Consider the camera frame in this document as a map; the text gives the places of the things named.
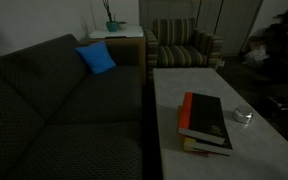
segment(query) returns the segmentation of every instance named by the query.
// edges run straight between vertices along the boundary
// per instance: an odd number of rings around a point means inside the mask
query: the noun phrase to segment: vase
[[[118,22],[116,21],[107,21],[106,28],[109,32],[115,32],[118,30]]]

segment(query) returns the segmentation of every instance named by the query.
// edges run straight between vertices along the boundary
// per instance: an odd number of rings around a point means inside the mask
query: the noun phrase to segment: red book
[[[178,133],[222,145],[228,133],[220,98],[186,92]]]

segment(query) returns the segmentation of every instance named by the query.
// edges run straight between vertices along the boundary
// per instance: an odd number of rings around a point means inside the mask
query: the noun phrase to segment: dark gray sofa
[[[117,67],[93,75],[77,46],[0,57],[0,179],[142,179],[138,48],[109,46]]]

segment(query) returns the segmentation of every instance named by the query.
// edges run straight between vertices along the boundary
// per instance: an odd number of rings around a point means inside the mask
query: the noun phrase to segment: wall
[[[138,24],[137,0],[110,3],[119,19]],[[102,0],[0,0],[0,56],[67,33],[80,40],[106,17]]]
[[[271,24],[279,23],[280,19],[275,18],[278,14],[283,14],[288,10],[288,0],[263,0],[258,12],[250,36],[260,36],[265,28]]]

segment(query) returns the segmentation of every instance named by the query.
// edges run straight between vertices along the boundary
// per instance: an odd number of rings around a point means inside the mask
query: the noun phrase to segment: floor
[[[226,57],[224,67],[217,72],[263,117],[288,140],[288,112],[267,113],[263,99],[268,96],[288,96],[288,83],[279,82],[263,72],[243,64],[240,57]],[[143,174],[144,179],[163,179],[160,164],[155,95],[152,87],[143,88]]]

